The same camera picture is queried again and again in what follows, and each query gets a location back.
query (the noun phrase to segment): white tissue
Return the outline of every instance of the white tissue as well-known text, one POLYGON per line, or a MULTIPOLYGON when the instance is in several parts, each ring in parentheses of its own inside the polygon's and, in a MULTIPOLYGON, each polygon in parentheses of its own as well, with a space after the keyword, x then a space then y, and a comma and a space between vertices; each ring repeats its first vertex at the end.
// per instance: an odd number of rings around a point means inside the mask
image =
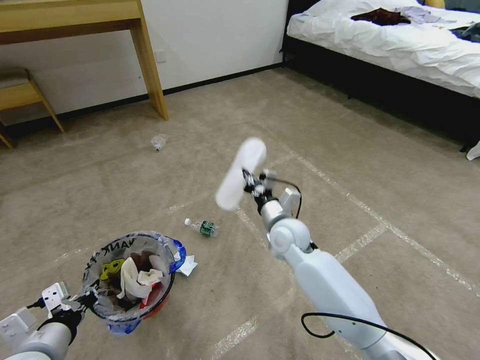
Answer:
MULTIPOLYGON (((173 255, 173 258, 175 260, 180 260, 179 253, 177 252, 175 255, 173 255)), ((197 265, 198 263, 195 262, 195 255, 190 255, 185 258, 185 262, 176 272, 182 273, 185 276, 189 276, 197 265)))
POLYGON ((149 272, 140 271, 137 281, 141 285, 152 286, 160 281, 164 274, 160 270, 150 269, 149 272))
POLYGON ((152 287, 140 285, 137 282, 138 277, 139 271, 137 270, 137 266, 135 265, 134 260, 129 257, 125 260, 120 269, 121 293, 116 297, 122 299, 126 296, 126 298, 131 301, 135 300, 135 298, 143 299, 148 297, 152 291, 152 287))

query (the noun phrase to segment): chair seat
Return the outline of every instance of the chair seat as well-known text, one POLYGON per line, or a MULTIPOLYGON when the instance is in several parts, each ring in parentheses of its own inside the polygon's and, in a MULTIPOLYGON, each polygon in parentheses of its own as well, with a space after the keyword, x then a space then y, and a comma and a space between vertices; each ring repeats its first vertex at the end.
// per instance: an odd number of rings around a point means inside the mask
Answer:
POLYGON ((0 69, 0 89, 27 84, 29 77, 27 71, 20 67, 0 69))

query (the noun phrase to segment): plastic water bottle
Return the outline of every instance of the plastic water bottle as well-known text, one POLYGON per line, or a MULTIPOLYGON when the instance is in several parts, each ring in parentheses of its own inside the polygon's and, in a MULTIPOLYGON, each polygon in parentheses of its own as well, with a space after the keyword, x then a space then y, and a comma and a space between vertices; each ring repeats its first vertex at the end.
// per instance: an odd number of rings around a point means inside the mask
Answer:
POLYGON ((219 227, 210 221, 199 220, 192 222, 192 220, 186 218, 183 223, 191 229, 195 230, 196 232, 208 237, 214 237, 219 232, 219 227))

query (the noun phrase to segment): pillow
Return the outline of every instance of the pillow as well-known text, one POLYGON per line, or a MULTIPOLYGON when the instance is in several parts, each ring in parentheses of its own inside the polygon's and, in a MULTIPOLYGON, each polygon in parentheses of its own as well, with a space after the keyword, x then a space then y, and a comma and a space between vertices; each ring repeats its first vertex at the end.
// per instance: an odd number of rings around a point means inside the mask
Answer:
POLYGON ((378 8, 393 10, 408 6, 420 6, 417 0, 321 0, 309 8, 306 13, 321 16, 329 12, 350 13, 369 12, 378 8))

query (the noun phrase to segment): floor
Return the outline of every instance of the floor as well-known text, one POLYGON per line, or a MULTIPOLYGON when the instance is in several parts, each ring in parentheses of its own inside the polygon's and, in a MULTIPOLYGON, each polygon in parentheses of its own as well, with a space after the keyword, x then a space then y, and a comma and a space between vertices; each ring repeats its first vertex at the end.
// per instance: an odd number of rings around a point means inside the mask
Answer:
MULTIPOLYGON (((367 290, 384 321, 442 359, 480 351, 480 161, 459 144, 289 69, 76 118, 0 148, 0 317, 63 280, 80 288, 91 253, 134 230, 182 241, 198 267, 128 337, 88 313, 67 359, 358 359, 310 337, 313 308, 274 259, 247 196, 214 193, 240 143, 262 138, 266 167, 297 183, 312 238, 367 290), (168 136, 161 152, 150 139, 168 136), (184 219, 220 226, 204 238, 184 219)), ((36 311, 40 318, 43 310, 36 311)), ((0 356, 8 349, 2 345, 0 356)))

